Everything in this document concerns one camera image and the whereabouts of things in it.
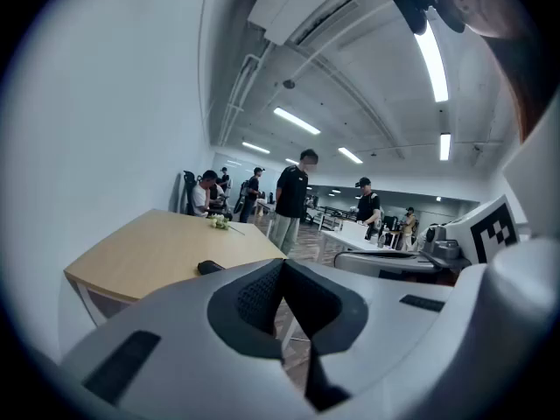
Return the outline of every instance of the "black office chair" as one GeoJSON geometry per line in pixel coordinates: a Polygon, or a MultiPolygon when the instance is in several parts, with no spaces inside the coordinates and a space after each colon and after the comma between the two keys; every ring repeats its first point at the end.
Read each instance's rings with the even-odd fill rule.
{"type": "Polygon", "coordinates": [[[249,185],[248,180],[246,180],[241,184],[241,190],[239,191],[239,199],[237,200],[237,202],[235,202],[234,214],[238,214],[242,210],[243,205],[245,204],[245,195],[246,195],[245,188],[247,188],[248,185],[249,185]]]}
{"type": "Polygon", "coordinates": [[[193,192],[194,186],[197,185],[197,179],[190,171],[183,170],[183,173],[185,174],[183,176],[185,184],[183,185],[183,194],[181,194],[180,212],[182,214],[190,214],[191,216],[194,216],[191,193],[193,192]]]}

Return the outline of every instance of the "man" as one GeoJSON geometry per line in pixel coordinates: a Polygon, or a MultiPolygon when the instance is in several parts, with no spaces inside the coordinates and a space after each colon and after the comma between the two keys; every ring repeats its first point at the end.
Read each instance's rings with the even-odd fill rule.
{"type": "Polygon", "coordinates": [[[223,172],[223,176],[221,176],[220,179],[220,183],[218,184],[221,189],[223,190],[223,192],[225,193],[226,190],[228,189],[228,185],[229,185],[229,175],[228,175],[228,168],[226,168],[225,166],[221,169],[221,172],[223,172]]]}
{"type": "Polygon", "coordinates": [[[224,204],[224,191],[221,189],[219,184],[214,184],[210,187],[210,205],[211,206],[223,206],[224,204]]]}
{"type": "Polygon", "coordinates": [[[401,250],[412,250],[412,232],[414,231],[414,226],[417,224],[417,218],[414,215],[414,208],[411,206],[406,209],[406,218],[404,220],[404,227],[402,228],[402,238],[401,250]]]}
{"type": "Polygon", "coordinates": [[[370,234],[368,230],[368,236],[378,234],[382,227],[382,209],[379,196],[371,191],[371,180],[368,178],[361,178],[356,186],[361,189],[356,220],[371,227],[369,230],[372,230],[372,232],[370,234]]]}
{"type": "Polygon", "coordinates": [[[249,180],[247,185],[247,196],[245,196],[245,203],[243,204],[243,209],[241,210],[241,214],[239,215],[239,222],[247,223],[249,219],[249,215],[253,210],[253,207],[256,203],[256,198],[258,197],[259,193],[259,178],[263,175],[263,169],[259,168],[258,166],[253,171],[254,175],[249,180]]]}
{"type": "Polygon", "coordinates": [[[202,180],[192,189],[191,203],[195,216],[206,218],[210,204],[210,187],[216,183],[218,175],[208,170],[202,175],[202,180]]]}
{"type": "Polygon", "coordinates": [[[270,240],[286,255],[298,238],[299,219],[307,194],[307,172],[312,171],[318,161],[314,150],[305,150],[299,157],[299,164],[288,166],[276,184],[276,214],[270,240]]]}

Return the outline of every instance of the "bottle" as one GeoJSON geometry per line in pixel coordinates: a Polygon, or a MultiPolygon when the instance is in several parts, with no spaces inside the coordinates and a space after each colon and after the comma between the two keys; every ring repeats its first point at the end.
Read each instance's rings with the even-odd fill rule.
{"type": "Polygon", "coordinates": [[[381,234],[379,235],[379,241],[377,242],[377,247],[379,249],[383,249],[384,246],[385,246],[385,234],[381,234]]]}

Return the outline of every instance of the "khaki pants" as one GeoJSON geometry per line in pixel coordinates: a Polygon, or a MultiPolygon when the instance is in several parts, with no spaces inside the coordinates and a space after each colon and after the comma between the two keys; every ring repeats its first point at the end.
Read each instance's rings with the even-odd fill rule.
{"type": "Polygon", "coordinates": [[[299,218],[286,218],[274,213],[274,225],[270,231],[270,240],[287,256],[296,243],[299,230],[299,218]]]}
{"type": "Polygon", "coordinates": [[[412,234],[402,234],[401,250],[412,250],[412,234]]]}

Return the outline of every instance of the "gray pants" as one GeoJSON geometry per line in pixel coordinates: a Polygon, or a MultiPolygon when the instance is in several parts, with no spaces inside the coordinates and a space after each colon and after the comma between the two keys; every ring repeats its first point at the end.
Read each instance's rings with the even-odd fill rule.
{"type": "Polygon", "coordinates": [[[287,256],[296,243],[299,230],[299,218],[286,218],[274,213],[274,225],[270,231],[270,240],[287,256]]]}

